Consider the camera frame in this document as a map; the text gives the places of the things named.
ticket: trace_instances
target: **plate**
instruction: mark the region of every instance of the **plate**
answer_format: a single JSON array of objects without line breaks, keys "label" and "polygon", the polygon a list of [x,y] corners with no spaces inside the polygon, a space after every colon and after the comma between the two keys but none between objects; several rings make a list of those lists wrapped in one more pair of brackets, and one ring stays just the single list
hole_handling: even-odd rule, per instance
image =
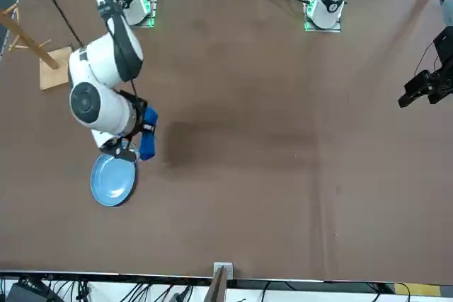
[{"label": "plate", "polygon": [[135,183],[135,163],[102,154],[91,171],[91,193],[106,207],[122,204],[132,193]]}]

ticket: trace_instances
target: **wooden stand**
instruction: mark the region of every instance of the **wooden stand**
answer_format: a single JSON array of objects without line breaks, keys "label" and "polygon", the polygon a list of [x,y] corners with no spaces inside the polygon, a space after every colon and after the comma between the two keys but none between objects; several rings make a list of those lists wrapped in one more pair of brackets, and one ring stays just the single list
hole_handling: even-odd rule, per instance
[{"label": "wooden stand", "polygon": [[[17,22],[11,18],[10,12],[12,11],[16,11]],[[30,49],[39,56],[41,90],[67,83],[69,55],[72,52],[71,47],[63,47],[62,49],[47,53],[44,50],[44,46],[50,43],[51,40],[46,40],[38,44],[22,29],[19,24],[19,8],[17,3],[6,10],[0,8],[0,24],[6,26],[16,35],[13,43],[9,45],[9,52],[17,49]],[[22,40],[25,46],[17,45],[19,40]]]}]

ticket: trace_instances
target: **table surface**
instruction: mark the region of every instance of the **table surface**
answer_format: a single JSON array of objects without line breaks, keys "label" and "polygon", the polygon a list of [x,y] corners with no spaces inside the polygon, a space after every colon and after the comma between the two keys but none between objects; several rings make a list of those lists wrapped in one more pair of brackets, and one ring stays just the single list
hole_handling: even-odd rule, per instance
[{"label": "table surface", "polygon": [[[85,43],[105,33],[94,0],[58,2]],[[338,34],[304,32],[288,0],[159,0],[136,30],[157,155],[117,208],[91,196],[69,86],[40,91],[38,58],[7,52],[0,267],[451,283],[452,99],[397,102],[440,5],[347,2]],[[37,41],[76,44],[50,0],[20,6]]]}]

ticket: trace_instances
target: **yellow tape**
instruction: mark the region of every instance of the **yellow tape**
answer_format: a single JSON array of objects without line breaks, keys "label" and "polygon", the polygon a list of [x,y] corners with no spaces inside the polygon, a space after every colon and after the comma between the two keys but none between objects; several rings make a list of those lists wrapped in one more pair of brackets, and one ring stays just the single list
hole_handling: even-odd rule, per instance
[{"label": "yellow tape", "polygon": [[[394,284],[395,292],[398,295],[407,295],[408,289],[402,284]],[[411,295],[419,296],[440,296],[440,287],[439,286],[427,286],[425,284],[413,284],[406,283],[409,290],[411,290]]]}]

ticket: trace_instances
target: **wooden base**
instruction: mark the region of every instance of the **wooden base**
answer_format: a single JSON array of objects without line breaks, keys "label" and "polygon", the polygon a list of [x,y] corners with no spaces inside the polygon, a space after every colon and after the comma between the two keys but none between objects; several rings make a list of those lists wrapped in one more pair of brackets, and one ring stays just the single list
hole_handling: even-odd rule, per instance
[{"label": "wooden base", "polygon": [[71,47],[63,47],[49,52],[50,56],[57,61],[59,68],[52,70],[42,59],[40,59],[40,89],[46,90],[54,86],[68,82],[68,63],[69,55],[72,53]]}]

